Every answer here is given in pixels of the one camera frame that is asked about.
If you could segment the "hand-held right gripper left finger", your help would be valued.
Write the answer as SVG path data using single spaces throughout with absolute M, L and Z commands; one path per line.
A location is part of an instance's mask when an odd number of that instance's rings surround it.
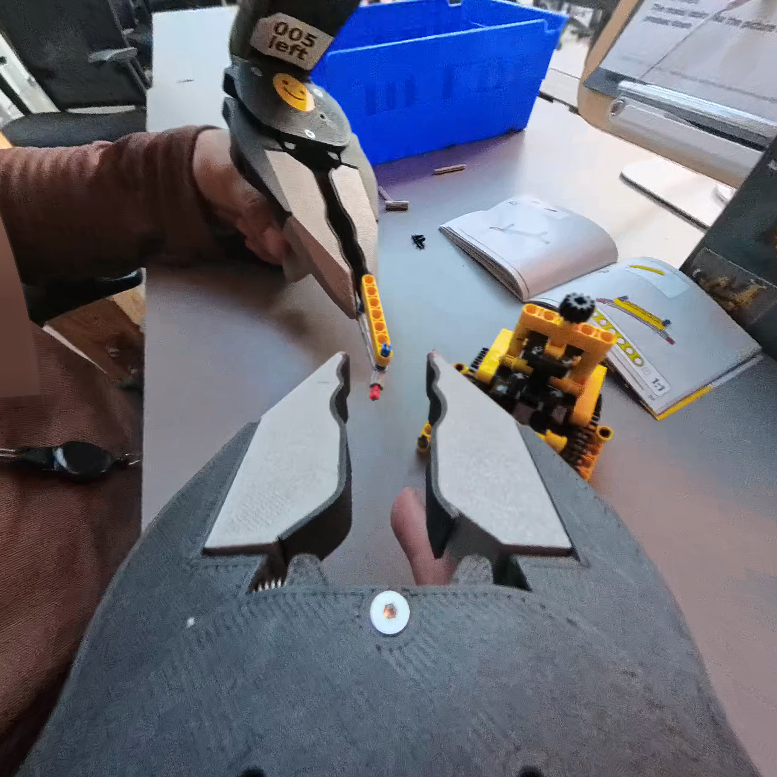
M 350 359 L 331 356 L 264 413 L 221 502 L 207 556 L 327 558 L 352 525 Z

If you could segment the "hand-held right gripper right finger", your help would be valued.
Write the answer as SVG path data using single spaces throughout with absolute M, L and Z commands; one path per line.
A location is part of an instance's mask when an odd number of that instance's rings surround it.
M 427 534 L 436 558 L 571 556 L 517 421 L 437 352 L 427 356 Z

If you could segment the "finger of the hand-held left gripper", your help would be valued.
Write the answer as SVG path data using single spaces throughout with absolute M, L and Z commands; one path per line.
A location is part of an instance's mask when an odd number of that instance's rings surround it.
M 266 156 L 268 171 L 277 182 L 278 204 L 286 215 L 284 235 L 330 299 L 346 317 L 355 319 L 361 280 L 355 279 L 331 221 L 328 172 L 332 169 L 316 174 L 284 151 L 267 151 Z
M 328 172 L 329 211 L 335 233 L 356 280 L 378 267 L 378 218 L 361 174 L 341 165 Z

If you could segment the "yellow lego beam with axle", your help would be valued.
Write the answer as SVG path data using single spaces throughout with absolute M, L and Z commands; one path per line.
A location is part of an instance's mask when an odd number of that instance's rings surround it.
M 373 275 L 365 274 L 362 276 L 358 297 L 357 323 L 372 365 L 372 376 L 368 389 L 369 398 L 372 402 L 377 402 L 384 390 L 386 375 L 394 357 L 394 349 L 377 281 Z

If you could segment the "person's left forearm brown sleeve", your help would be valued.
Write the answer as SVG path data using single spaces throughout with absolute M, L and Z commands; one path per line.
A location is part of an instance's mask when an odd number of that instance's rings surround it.
M 216 219 L 193 180 L 197 136 L 211 128 L 3 149 L 2 223 L 22 281 L 110 277 L 230 255 L 243 238 Z

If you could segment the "yellow black lego vehicle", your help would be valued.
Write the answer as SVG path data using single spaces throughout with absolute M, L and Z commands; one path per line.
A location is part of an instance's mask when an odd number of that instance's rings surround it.
M 585 481 L 613 436 L 600 418 L 616 336 L 590 323 L 595 309 L 594 298 L 581 292 L 557 304 L 526 303 L 513 329 L 502 329 L 471 364 L 453 365 Z

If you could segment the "open lego instruction booklet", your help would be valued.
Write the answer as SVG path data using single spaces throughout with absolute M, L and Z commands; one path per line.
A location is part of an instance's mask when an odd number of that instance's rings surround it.
M 756 340 L 679 269 L 618 260 L 607 231 L 571 210 L 513 197 L 439 230 L 523 303 L 591 297 L 590 323 L 614 338 L 608 365 L 657 420 L 762 359 Z

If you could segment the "dark lego box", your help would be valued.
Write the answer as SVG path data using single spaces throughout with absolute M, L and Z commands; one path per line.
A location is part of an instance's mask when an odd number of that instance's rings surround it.
M 776 141 L 681 272 L 776 358 Z

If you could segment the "person's left hand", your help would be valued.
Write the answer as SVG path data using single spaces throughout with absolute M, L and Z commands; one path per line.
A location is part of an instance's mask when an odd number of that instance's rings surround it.
M 199 133 L 191 163 L 197 191 L 216 219 L 237 232 L 252 254 L 281 266 L 291 255 L 291 247 L 267 199 L 237 170 L 230 147 L 226 130 L 211 128 Z

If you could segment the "person's right hand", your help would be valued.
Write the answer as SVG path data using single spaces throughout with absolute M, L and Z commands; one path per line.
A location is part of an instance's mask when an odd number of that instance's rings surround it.
M 456 562 L 445 555 L 436 558 L 427 532 L 426 506 L 417 490 L 407 487 L 395 498 L 390 524 L 418 586 L 448 585 Z

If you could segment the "blue plastic bin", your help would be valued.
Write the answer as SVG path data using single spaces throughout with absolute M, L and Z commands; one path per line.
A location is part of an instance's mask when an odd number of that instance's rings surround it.
M 515 2 L 363 5 L 312 81 L 376 166 L 523 130 L 566 24 Z

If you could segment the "black office chair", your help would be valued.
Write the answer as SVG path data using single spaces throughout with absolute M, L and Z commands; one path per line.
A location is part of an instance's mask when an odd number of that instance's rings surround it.
M 8 143 L 73 147 L 145 131 L 151 22 L 149 2 L 3 1 L 2 41 L 54 106 L 5 124 Z

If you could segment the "person's torso brown shirt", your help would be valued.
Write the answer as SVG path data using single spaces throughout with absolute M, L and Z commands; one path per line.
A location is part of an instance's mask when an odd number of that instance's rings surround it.
M 141 400 L 31 324 L 40 393 L 2 399 L 2 448 L 87 442 L 141 454 Z M 140 467 L 89 484 L 2 465 L 1 772 L 44 726 L 114 573 L 141 532 Z

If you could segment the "white flat stand base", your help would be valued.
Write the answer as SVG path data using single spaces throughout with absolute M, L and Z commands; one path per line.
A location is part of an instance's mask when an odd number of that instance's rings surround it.
M 709 229 L 736 189 L 660 158 L 626 165 L 620 180 L 701 230 Z

